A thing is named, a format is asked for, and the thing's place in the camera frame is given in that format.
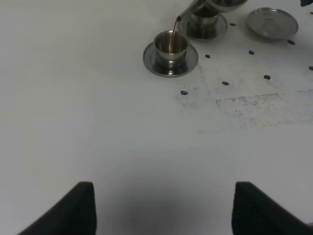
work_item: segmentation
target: coffee bean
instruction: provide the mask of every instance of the coffee bean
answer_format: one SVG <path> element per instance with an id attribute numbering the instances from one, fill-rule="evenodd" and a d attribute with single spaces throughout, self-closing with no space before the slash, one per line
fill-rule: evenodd
<path id="1" fill-rule="evenodd" d="M 295 45 L 295 42 L 292 41 L 292 40 L 287 40 L 287 42 L 288 42 L 289 44 L 291 44 L 291 45 Z"/>

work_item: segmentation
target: saucer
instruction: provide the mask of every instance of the saucer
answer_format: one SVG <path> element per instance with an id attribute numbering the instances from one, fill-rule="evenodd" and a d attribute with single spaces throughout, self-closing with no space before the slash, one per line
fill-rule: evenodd
<path id="1" fill-rule="evenodd" d="M 143 52 L 143 63 L 145 67 L 150 72 L 162 77 L 179 77 L 189 73 L 196 66 L 198 58 L 199 56 L 197 50 L 189 44 L 185 57 L 185 63 L 174 68 L 167 68 L 160 65 L 156 61 L 156 49 L 153 46 L 153 43 L 147 45 Z"/>
<path id="2" fill-rule="evenodd" d="M 228 23 L 224 16 L 219 15 L 217 23 L 210 30 L 196 30 L 190 27 L 190 15 L 181 19 L 178 24 L 178 30 L 184 35 L 187 35 L 190 39 L 210 40 L 213 38 L 221 37 L 226 33 L 228 29 Z"/>
<path id="3" fill-rule="evenodd" d="M 252 11 L 246 23 L 254 33 L 268 39 L 289 39 L 299 29 L 298 22 L 292 15 L 271 7 Z"/>

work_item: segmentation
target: metal cup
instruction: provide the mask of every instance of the metal cup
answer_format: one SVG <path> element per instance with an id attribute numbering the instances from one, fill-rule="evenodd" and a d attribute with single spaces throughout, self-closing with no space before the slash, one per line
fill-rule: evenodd
<path id="1" fill-rule="evenodd" d="M 185 63 L 187 48 L 189 47 L 188 39 L 179 32 L 175 32 L 172 53 L 171 40 L 173 31 L 164 31 L 153 40 L 156 48 L 156 60 L 164 67 L 173 68 Z"/>
<path id="2" fill-rule="evenodd" d="M 217 12 L 202 8 L 199 11 L 191 13 L 190 26 L 195 30 L 206 31 L 212 29 L 219 18 Z"/>

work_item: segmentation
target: coffee stream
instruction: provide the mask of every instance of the coffee stream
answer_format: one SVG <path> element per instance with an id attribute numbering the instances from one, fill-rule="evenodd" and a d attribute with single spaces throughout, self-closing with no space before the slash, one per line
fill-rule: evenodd
<path id="1" fill-rule="evenodd" d="M 173 44 L 174 44 L 174 37 L 175 37 L 175 32 L 177 30 L 177 27 L 178 27 L 178 24 L 179 22 L 181 21 L 181 17 L 178 16 L 176 18 L 176 21 L 175 21 L 175 25 L 174 25 L 174 29 L 173 29 L 173 34 L 172 34 L 172 39 L 171 39 L 171 43 L 170 43 L 170 54 L 172 54 L 172 51 L 173 51 Z"/>

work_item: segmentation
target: white surface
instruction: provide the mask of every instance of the white surface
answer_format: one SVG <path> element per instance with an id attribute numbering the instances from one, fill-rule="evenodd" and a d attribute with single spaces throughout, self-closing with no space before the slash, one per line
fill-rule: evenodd
<path id="1" fill-rule="evenodd" d="M 192 42 L 200 59 L 191 74 L 157 77 L 142 52 L 188 4 L 0 1 L 2 234 L 27 227 L 79 181 L 95 184 L 98 234 L 122 233 L 120 200 L 136 206 L 136 196 L 143 217 L 178 204 L 160 210 L 174 231 L 159 234 L 230 235 L 236 181 L 313 221 L 313 7 L 249 0 L 224 14 L 237 26 L 223 38 Z M 298 20 L 295 46 L 248 34 L 245 16 L 264 6 Z M 181 228 L 171 220 L 180 216 Z"/>

